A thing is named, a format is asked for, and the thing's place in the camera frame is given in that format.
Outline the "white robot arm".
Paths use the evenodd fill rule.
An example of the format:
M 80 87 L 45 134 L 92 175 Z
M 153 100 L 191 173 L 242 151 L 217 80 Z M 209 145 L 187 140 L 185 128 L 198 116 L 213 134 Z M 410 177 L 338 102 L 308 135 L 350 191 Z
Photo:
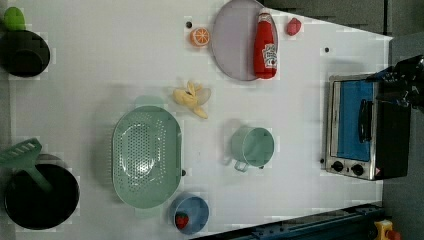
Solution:
M 376 97 L 378 101 L 423 110 L 423 55 L 399 61 L 365 81 L 377 82 L 383 87 Z

